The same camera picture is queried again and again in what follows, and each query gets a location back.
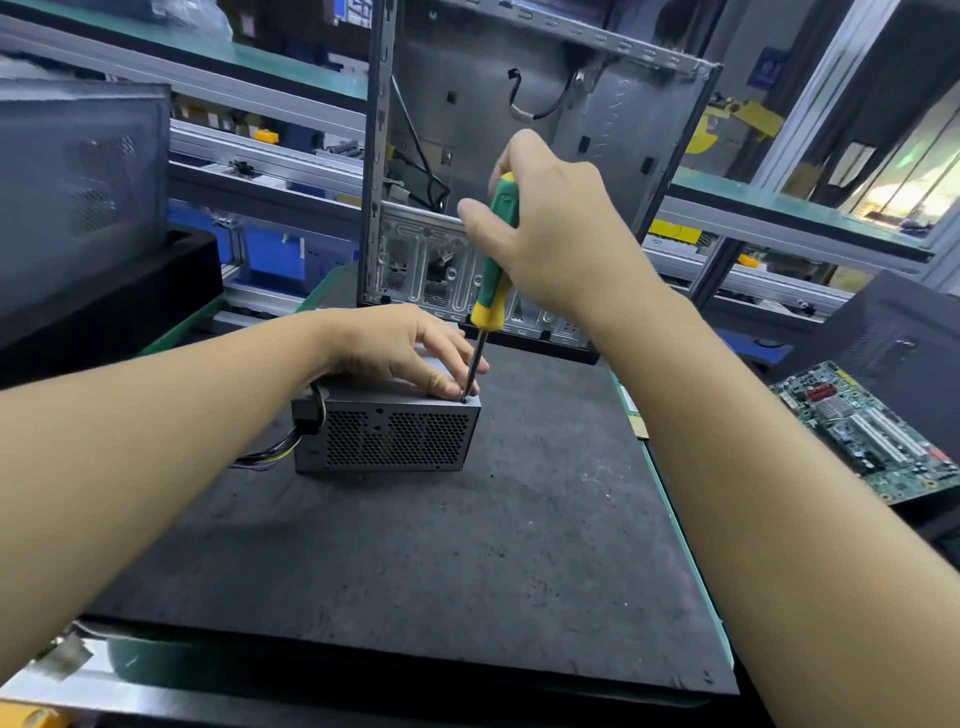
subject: wire bundle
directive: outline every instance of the wire bundle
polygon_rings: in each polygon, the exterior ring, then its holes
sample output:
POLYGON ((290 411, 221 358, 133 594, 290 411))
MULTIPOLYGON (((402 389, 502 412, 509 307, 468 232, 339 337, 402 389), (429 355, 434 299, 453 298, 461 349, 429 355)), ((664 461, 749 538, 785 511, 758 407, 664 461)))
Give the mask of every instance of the wire bundle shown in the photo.
POLYGON ((297 428, 294 427, 287 433, 286 437, 276 443, 276 445, 261 450, 260 452, 241 455, 233 462, 231 467, 245 471, 268 471, 294 451, 294 448, 300 444, 300 438, 301 435, 297 432, 297 428))
POLYGON ((268 471, 280 460, 293 452, 297 445, 300 444, 300 440, 304 435, 316 435, 320 432, 321 428, 326 424, 326 404, 324 403, 323 395, 320 393, 320 387, 317 386, 317 382, 310 383, 310 391, 313 393, 313 398, 317 403, 317 420, 295 420, 293 429, 287 432, 284 438, 278 443, 260 452, 249 452, 246 455, 241 455, 233 461, 230 467, 244 471, 268 471))
POLYGON ((426 200, 421 199, 417 195, 411 193, 410 199, 416 202, 418 205, 426 207, 427 209, 433 210, 434 212, 443 212, 444 206, 446 205, 446 198, 450 196, 450 188, 446 183, 441 180, 437 175, 433 173, 433 169, 430 168, 430 162, 426 158, 426 154, 423 151, 423 147, 420 144, 420 136, 417 134, 417 128, 414 126, 413 119, 410 118, 410 112, 407 110, 407 105, 403 102, 403 95, 400 93, 400 87, 396 84, 396 76, 390 77, 390 83, 393 86, 394 93, 396 94, 396 99, 400 103, 400 111, 403 112, 403 120, 406 122, 407 130, 410 132, 410 135, 413 137, 414 146, 417 147, 417 154, 420 157, 420 161, 423 164, 417 164, 415 161, 404 155, 399 150, 394 150, 394 156, 402 161, 407 166, 413 167, 414 169, 419 170, 427 178, 426 184, 426 200), (438 184, 441 189, 441 194, 438 199, 433 197, 433 185, 438 184))

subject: screwdriver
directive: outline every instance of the screwdriver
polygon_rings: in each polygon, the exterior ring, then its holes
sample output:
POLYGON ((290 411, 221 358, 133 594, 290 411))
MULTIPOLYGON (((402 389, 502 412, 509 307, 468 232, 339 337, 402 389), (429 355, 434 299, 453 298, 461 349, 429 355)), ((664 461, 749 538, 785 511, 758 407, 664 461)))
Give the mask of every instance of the screwdriver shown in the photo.
MULTIPOLYGON (((490 209, 497 217, 511 228, 520 224, 520 188, 514 179, 514 173, 508 172, 496 184, 496 192, 490 203, 490 209)), ((500 331, 506 317, 507 296, 513 284, 510 277, 503 272, 497 262, 487 258, 483 268, 483 283, 477 296, 477 303, 473 305, 470 322, 480 329, 477 336, 476 350, 470 362, 467 374, 467 386, 464 387, 464 396, 461 401, 467 401, 473 381, 477 378, 477 367, 480 365, 480 355, 491 331, 500 331)))

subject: screwdriver handle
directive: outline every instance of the screwdriver handle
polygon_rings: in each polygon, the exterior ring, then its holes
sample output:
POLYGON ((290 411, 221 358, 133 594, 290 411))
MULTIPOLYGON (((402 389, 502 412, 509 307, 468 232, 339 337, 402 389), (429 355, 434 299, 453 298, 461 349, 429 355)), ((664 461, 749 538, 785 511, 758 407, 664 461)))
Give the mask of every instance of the screwdriver handle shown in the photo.
MULTIPOLYGON (((496 184, 496 192, 490 203, 493 213, 511 228, 520 224, 520 188, 514 173, 508 172, 496 184)), ((499 331, 507 315, 507 297, 513 284, 497 262, 487 258, 483 268, 483 284, 477 303, 473 305, 470 321, 482 331, 499 331)))

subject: green circuit board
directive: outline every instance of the green circuit board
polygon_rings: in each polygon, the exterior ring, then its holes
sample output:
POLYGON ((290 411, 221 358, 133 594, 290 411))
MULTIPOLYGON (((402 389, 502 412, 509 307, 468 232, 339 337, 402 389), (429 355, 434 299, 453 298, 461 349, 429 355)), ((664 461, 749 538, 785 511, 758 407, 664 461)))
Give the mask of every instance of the green circuit board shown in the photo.
POLYGON ((770 389, 885 503, 960 485, 960 467, 832 361, 770 389))

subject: blue sign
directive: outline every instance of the blue sign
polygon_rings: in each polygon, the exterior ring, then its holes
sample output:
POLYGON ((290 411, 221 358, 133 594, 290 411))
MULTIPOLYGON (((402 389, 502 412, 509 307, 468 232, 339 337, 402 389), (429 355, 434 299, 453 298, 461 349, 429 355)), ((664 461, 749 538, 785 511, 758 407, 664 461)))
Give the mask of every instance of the blue sign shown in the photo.
POLYGON ((772 48, 768 45, 760 51, 754 70, 751 71, 750 78, 747 79, 747 85, 769 91, 777 82, 777 77, 786 65, 788 58, 790 58, 790 51, 781 51, 780 48, 772 48))

